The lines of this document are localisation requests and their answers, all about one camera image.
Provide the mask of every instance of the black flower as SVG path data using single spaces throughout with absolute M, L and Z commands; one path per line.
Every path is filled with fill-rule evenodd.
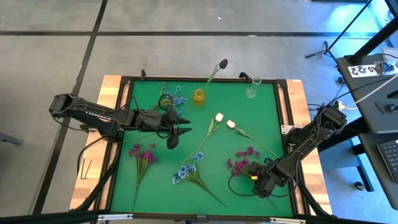
M 226 68 L 227 64 L 228 64 L 228 60 L 224 59 L 220 62 L 220 64 L 218 66 L 220 66 L 221 69 L 224 69 L 224 68 Z

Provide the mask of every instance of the yellow cup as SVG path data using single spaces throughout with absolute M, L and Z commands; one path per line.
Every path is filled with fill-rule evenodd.
M 202 89 L 197 89 L 193 92 L 193 104 L 196 106 L 201 106 L 205 103 L 205 91 Z

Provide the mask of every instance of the white tulip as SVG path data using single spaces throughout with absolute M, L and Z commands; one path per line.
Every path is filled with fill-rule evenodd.
M 222 113 L 218 113 L 216 115 L 216 121 L 217 122 L 222 122 L 223 118 L 224 118 L 224 115 Z
M 228 120 L 228 121 L 226 122 L 226 125 L 228 125 L 228 127 L 230 127 L 230 128 L 235 128 L 235 122 L 233 122 L 233 121 L 231 121 L 231 120 Z

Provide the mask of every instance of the clear glass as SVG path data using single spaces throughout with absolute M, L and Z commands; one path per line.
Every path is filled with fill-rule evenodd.
M 251 81 L 251 86 L 246 89 L 246 96 L 249 98 L 254 98 L 257 93 L 257 88 L 261 83 L 261 79 L 258 77 L 253 77 Z

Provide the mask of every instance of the glass beaker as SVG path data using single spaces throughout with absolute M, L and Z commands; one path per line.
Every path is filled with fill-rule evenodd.
M 202 89 L 197 89 L 193 92 L 193 104 L 196 106 L 201 106 L 205 103 L 205 91 Z
M 251 81 L 251 86 L 246 89 L 246 96 L 248 98 L 254 98 L 257 93 L 257 88 L 261 83 L 261 79 L 258 77 L 253 77 Z

